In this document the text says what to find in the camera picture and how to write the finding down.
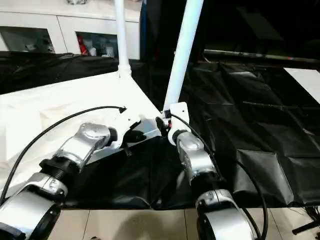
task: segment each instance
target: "cabinet door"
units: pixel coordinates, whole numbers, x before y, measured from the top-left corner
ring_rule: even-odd
[[[117,26],[115,20],[58,16],[66,48],[69,53],[81,54],[83,47],[94,48],[97,56],[117,57]],[[140,59],[140,24],[126,22],[126,45],[129,59]]]
[[[0,51],[63,54],[67,48],[57,16],[0,12]]]

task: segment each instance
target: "black cable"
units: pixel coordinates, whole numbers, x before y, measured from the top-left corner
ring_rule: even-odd
[[[203,138],[199,135],[199,133],[197,133],[196,130],[194,130],[189,123],[187,123],[185,120],[183,120],[181,117],[175,115],[175,114],[171,114],[172,117],[175,117],[176,119],[179,119],[181,122],[183,122],[188,128],[191,129],[191,131],[193,132],[193,134],[195,134],[202,142],[203,145],[205,146],[205,148],[207,149],[207,151],[209,152],[209,154],[211,155],[211,157],[213,158],[214,164],[216,165],[216,167],[218,167],[217,163],[215,162],[215,155],[213,154],[213,152],[211,151],[211,149],[209,148],[209,146],[206,144],[206,142],[203,140]],[[268,232],[268,209],[267,209],[267,204],[265,201],[265,198],[262,194],[262,191],[257,183],[257,181],[255,180],[255,178],[251,175],[251,173],[249,172],[249,170],[238,160],[232,159],[230,158],[230,160],[232,160],[233,162],[235,162],[236,164],[238,164],[243,170],[244,172],[247,174],[247,176],[249,177],[249,179],[251,180],[252,184],[254,185],[259,197],[261,198],[262,201],[262,210],[263,210],[263,230],[262,230],[262,234],[261,234],[261,240],[265,240],[267,237],[267,232]]]
[[[253,217],[251,216],[251,214],[249,213],[249,211],[246,208],[242,208],[243,212],[245,213],[246,217],[249,219],[249,221],[252,224],[252,227],[255,231],[255,234],[257,236],[257,239],[261,239],[261,233],[259,231],[259,228],[255,222],[255,220],[253,219]]]
[[[97,107],[93,107],[93,108],[90,108],[90,109],[87,109],[87,110],[83,110],[83,111],[79,111],[79,112],[76,112],[74,114],[71,114],[59,121],[57,121],[56,123],[54,123],[53,125],[49,126],[47,129],[45,129],[43,132],[41,132],[38,136],[36,136],[23,150],[22,152],[20,153],[19,157],[17,158],[17,160],[15,161],[11,171],[10,171],[10,174],[5,182],[5,185],[4,185],[4,188],[3,188],[3,191],[2,191],[2,194],[1,194],[1,197],[0,197],[0,206],[2,206],[5,202],[5,198],[6,198],[6,195],[7,195],[7,191],[9,189],[9,186],[10,186],[10,183],[12,181],[12,178],[18,168],[18,165],[19,163],[21,162],[22,158],[24,157],[24,155],[26,154],[26,152],[29,150],[29,148],[39,139],[41,138],[43,135],[45,135],[47,132],[49,132],[50,130],[52,130],[53,128],[55,128],[56,126],[58,126],[59,124],[71,119],[71,118],[74,118],[76,116],[79,116],[81,114],[85,114],[87,112],[91,112],[91,111],[94,111],[94,110],[99,110],[99,109],[119,109],[120,113],[122,113],[124,110],[126,110],[125,107],[119,107],[119,106],[97,106]]]

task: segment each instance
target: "dark background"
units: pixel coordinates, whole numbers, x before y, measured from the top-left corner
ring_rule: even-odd
[[[174,57],[186,0],[147,1],[146,58]],[[260,37],[252,26],[269,35],[264,24],[247,21],[240,13],[262,16],[280,37]],[[192,61],[203,59],[203,49],[319,59],[319,0],[204,0]]]

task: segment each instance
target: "white cabinet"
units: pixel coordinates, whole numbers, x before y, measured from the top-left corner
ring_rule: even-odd
[[[80,33],[94,33],[108,38],[117,37],[115,20],[94,19],[84,17],[58,16],[66,49],[69,53],[80,54],[77,35]],[[140,59],[140,25],[138,22],[125,22],[126,44],[129,59]]]
[[[17,12],[0,12],[0,51],[67,52],[57,16]]]
[[[141,8],[142,1],[124,0],[130,59],[140,59]],[[112,49],[117,57],[115,15],[113,0],[89,0],[83,5],[67,0],[0,0],[0,51],[46,53],[53,48],[56,54],[80,54],[77,36],[81,36],[85,45],[93,43],[98,56]]]

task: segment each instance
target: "black cover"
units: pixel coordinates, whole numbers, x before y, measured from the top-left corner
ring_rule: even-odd
[[[113,72],[115,60],[74,55],[2,53],[0,94]],[[171,65],[132,62],[132,76],[158,109]],[[269,207],[320,204],[320,107],[283,69],[201,64],[188,68],[180,97],[190,123],[214,148],[241,207],[259,197],[238,159],[257,179]],[[155,137],[88,165],[66,208],[182,209],[194,206],[176,149]]]

